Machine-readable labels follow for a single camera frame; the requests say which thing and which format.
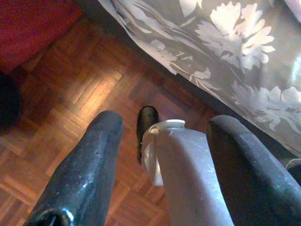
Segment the parquet floor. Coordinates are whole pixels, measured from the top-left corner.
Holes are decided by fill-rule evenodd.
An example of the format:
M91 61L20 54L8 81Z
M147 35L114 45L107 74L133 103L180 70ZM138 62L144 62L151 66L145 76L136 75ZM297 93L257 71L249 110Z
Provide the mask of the parquet floor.
M85 18L12 75L20 121L0 137L0 225L22 225L57 165L93 117L110 109L125 122L108 226L170 225L162 187L136 161L136 117L144 105L161 120L205 131L216 113L174 78Z

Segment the gray floral fabric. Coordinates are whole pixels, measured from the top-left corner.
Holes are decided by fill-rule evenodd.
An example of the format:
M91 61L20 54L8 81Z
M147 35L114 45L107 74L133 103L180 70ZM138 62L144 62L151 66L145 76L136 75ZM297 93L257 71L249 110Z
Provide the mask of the gray floral fabric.
M129 36L301 157L301 24L283 0L99 0Z

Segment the red fabric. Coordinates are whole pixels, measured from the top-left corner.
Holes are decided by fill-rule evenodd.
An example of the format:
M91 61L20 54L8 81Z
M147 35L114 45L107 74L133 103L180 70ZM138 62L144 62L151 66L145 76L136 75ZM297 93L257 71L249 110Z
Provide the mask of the red fabric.
M10 73L81 15L74 0L0 0L0 71Z

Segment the floral curtain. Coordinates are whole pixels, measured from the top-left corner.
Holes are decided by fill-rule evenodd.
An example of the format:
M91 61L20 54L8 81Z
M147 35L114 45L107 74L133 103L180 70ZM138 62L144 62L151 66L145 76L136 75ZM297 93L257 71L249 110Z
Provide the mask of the floral curtain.
M285 1L99 1L171 73L301 157L301 24Z

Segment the wooden parquet floor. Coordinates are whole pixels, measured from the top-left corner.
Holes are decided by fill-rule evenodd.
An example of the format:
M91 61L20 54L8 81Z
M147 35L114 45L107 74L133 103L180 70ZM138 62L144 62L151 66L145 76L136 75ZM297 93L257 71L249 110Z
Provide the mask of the wooden parquet floor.
M170 225L164 188L152 186L136 161L137 114L152 105L161 120L184 119L204 132L214 110L85 18L11 76L23 109L0 137L1 226L25 222L57 165L106 109L125 124L106 225Z

